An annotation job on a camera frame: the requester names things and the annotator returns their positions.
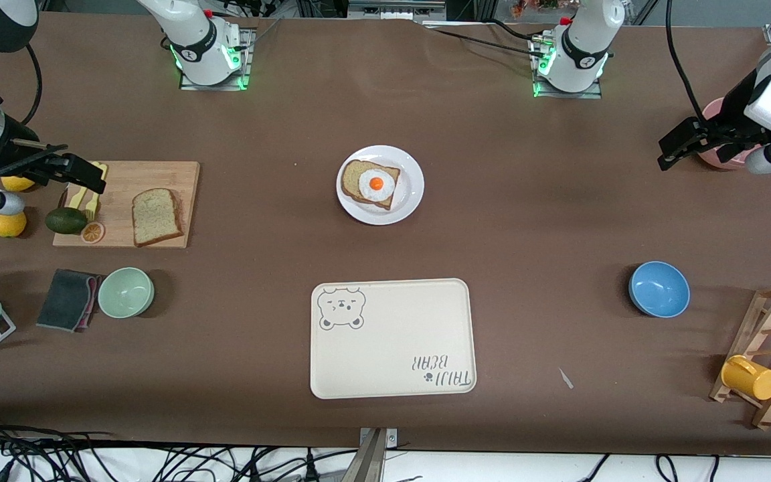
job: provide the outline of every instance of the mug handle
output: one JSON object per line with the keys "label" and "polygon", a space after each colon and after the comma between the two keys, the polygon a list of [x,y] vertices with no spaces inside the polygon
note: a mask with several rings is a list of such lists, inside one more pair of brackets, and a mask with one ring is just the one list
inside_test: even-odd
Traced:
{"label": "mug handle", "polygon": [[752,375],[758,373],[758,369],[756,369],[755,366],[753,366],[753,364],[749,362],[749,360],[746,360],[743,357],[734,357],[733,359],[728,361],[733,364],[736,364],[738,367],[746,370]]}

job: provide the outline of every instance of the brown table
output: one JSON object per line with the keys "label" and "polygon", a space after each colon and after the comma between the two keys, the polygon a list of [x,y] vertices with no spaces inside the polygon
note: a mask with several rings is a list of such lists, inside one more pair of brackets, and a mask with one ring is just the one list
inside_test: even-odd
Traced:
{"label": "brown table", "polygon": [[[676,34],[704,104],[764,50],[753,28]],[[25,197],[28,236],[0,239],[18,325],[0,347],[0,420],[203,443],[346,446],[388,426],[413,449],[771,454],[749,406],[707,401],[752,290],[771,286],[771,175],[660,172],[656,141],[691,114],[661,28],[621,30],[599,101],[533,98],[524,56],[409,21],[283,21],[238,94],[178,91],[160,37],[149,16],[42,16],[37,133],[87,159],[201,161],[201,186],[186,250],[54,249],[43,216],[61,186]],[[28,55],[0,54],[3,108],[21,118],[33,91]],[[379,143],[418,159],[426,192],[371,228],[334,182]],[[625,294],[652,259],[691,283],[673,320]],[[128,265],[156,282],[144,317],[34,326],[55,268]],[[313,287],[451,276],[471,293],[474,391],[311,394]]]}

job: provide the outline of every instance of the bear face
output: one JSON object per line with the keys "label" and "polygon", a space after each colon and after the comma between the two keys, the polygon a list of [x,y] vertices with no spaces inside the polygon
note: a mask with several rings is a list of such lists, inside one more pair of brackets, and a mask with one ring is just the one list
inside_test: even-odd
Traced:
{"label": "bear face", "polygon": [[332,329],[335,325],[349,325],[360,329],[365,319],[361,309],[365,306],[365,293],[358,289],[337,288],[324,290],[317,297],[317,306],[321,309],[321,329]]}

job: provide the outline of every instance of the mint green bowl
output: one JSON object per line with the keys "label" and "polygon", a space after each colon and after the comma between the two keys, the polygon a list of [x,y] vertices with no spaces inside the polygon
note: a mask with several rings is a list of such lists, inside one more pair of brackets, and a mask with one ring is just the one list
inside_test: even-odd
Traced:
{"label": "mint green bowl", "polygon": [[138,268],[121,268],[103,281],[97,300],[109,317],[137,317],[153,302],[153,281]]}

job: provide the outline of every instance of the bread slice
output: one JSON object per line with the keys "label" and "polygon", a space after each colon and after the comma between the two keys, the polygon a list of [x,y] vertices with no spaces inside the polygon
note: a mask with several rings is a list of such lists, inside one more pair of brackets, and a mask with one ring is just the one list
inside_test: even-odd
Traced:
{"label": "bread slice", "polygon": [[137,248],[180,236],[180,205],[171,190],[148,189],[133,198],[133,240]]}
{"label": "bread slice", "polygon": [[341,173],[341,190],[343,193],[351,197],[355,202],[373,204],[383,208],[384,210],[390,210],[392,208],[392,201],[394,200],[394,193],[388,196],[385,201],[373,202],[368,201],[362,197],[361,192],[359,191],[359,177],[361,177],[361,174],[364,173],[364,171],[370,171],[371,169],[380,169],[385,171],[386,174],[394,179],[395,187],[398,186],[398,176],[400,176],[400,169],[397,167],[385,167],[385,165],[379,165],[376,162],[359,161],[358,159],[353,159],[347,163],[346,167],[343,168],[343,173]]}

